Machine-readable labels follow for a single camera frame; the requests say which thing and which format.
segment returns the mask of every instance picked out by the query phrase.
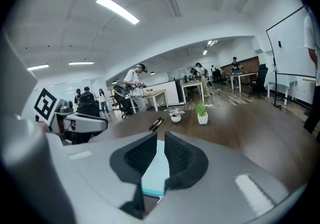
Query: woman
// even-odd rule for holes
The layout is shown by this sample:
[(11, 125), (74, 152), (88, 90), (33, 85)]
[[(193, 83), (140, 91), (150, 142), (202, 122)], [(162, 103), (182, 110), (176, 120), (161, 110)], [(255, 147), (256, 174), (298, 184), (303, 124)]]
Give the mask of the woman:
[(199, 76), (200, 76), (200, 79), (201, 79), (201, 82), (202, 82), (203, 96), (204, 97), (209, 97), (210, 94), (212, 95), (212, 93), (210, 92), (210, 90), (209, 90), (209, 88), (207, 86), (207, 78), (206, 78), (204, 67), (199, 62), (197, 62), (195, 64), (194, 69), (200, 74)]
[(106, 112), (109, 115), (110, 112), (107, 107), (107, 97), (102, 89), (99, 89), (99, 95), (100, 96), (96, 96), (96, 98), (99, 100), (99, 102), (101, 104), (102, 111), (103, 111), (103, 113), (105, 113), (105, 110), (106, 110)]

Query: green plant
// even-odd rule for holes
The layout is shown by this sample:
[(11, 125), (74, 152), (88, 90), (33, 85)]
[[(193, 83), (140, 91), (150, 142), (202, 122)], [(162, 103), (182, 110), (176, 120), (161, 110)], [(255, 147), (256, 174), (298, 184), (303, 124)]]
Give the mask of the green plant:
[(205, 103), (198, 102), (195, 107), (195, 112), (198, 114), (199, 117), (204, 117), (207, 113)]

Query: white shirt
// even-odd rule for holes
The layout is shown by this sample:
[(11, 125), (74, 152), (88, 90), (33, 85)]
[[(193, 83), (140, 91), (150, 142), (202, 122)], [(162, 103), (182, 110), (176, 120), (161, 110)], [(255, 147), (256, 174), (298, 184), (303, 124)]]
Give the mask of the white shirt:
[[(139, 81), (138, 74), (135, 72), (134, 69), (130, 69), (123, 80), (131, 83), (135, 83), (136, 81)], [(143, 96), (143, 95), (144, 95), (144, 91), (142, 90), (142, 88), (135, 88), (133, 90), (130, 90), (130, 96)]]
[(315, 86), (320, 86), (320, 32), (309, 14), (304, 18), (304, 47), (315, 50), (317, 67), (315, 72)]
[(97, 99), (98, 99), (98, 101), (101, 103), (101, 102), (107, 102), (107, 97), (106, 97), (106, 95), (103, 95), (102, 93), (101, 93), (101, 96), (100, 96), (100, 93), (98, 92), (98, 94), (97, 94)]

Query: whiteboard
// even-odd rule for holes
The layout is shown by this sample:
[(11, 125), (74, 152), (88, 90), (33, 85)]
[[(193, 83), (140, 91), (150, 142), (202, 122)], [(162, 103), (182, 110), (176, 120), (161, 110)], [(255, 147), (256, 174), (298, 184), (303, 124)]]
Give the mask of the whiteboard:
[(302, 8), (267, 31), (278, 73), (316, 76), (316, 67), (304, 47), (304, 21), (307, 11)]

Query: wooden table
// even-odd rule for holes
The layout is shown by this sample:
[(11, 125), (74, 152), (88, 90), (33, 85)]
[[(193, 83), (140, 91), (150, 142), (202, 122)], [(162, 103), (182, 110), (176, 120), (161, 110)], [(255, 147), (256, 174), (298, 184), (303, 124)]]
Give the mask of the wooden table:
[(183, 94), (183, 102), (184, 104), (186, 104), (186, 95), (185, 95), (185, 89), (186, 87), (190, 87), (190, 86), (200, 86), (200, 94), (202, 95), (202, 101), (205, 101), (204, 98), (204, 88), (202, 86), (202, 82), (201, 81), (195, 81), (195, 82), (186, 82), (184, 84), (181, 84), (181, 88), (182, 88), (182, 94)]
[(234, 89), (234, 77), (238, 77), (238, 79), (239, 79), (239, 92), (241, 93), (241, 80), (240, 80), (240, 77), (251, 76), (251, 75), (258, 75), (258, 72), (247, 72), (247, 73), (231, 74), (230, 75), (230, 79), (231, 79), (232, 90)]
[(138, 112), (110, 125), (103, 139), (148, 132), (151, 124), (162, 117), (164, 122), (156, 130), (159, 140), (164, 140), (165, 131), (171, 131), (226, 146), (270, 172), (291, 192), (309, 180), (319, 159), (320, 145), (299, 118), (264, 101), (208, 108), (207, 113), (208, 124), (199, 125), (194, 110), (187, 110), (178, 123), (173, 123), (166, 111)]
[[(167, 98), (167, 92), (166, 89), (163, 90), (153, 90), (153, 91), (148, 91), (144, 93), (144, 96), (142, 97), (143, 99), (148, 99), (148, 98), (152, 98), (153, 99), (153, 103), (154, 103), (154, 108), (155, 111), (158, 111), (158, 106), (157, 106), (157, 101), (156, 101), (156, 97), (159, 96), (160, 94), (164, 94), (164, 98), (165, 98), (165, 104), (166, 107), (168, 108), (168, 98)], [(132, 108), (133, 108), (133, 112), (136, 113), (136, 108), (135, 108), (135, 104), (134, 104), (134, 100), (132, 98), (130, 98), (131, 104), (132, 104)]]

